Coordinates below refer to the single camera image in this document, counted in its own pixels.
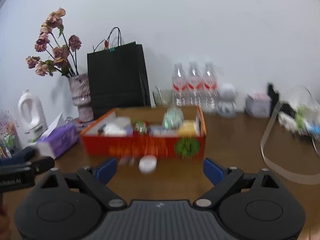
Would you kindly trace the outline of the person's left hand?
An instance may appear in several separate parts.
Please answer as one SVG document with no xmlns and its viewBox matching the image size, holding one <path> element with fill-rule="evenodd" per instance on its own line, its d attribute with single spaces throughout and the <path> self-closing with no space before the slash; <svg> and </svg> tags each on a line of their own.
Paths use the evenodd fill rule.
<svg viewBox="0 0 320 240">
<path fill-rule="evenodd" d="M 0 240 L 9 239 L 11 239 L 10 217 L 8 215 L 8 208 L 3 200 L 3 195 L 1 194 Z"/>
</svg>

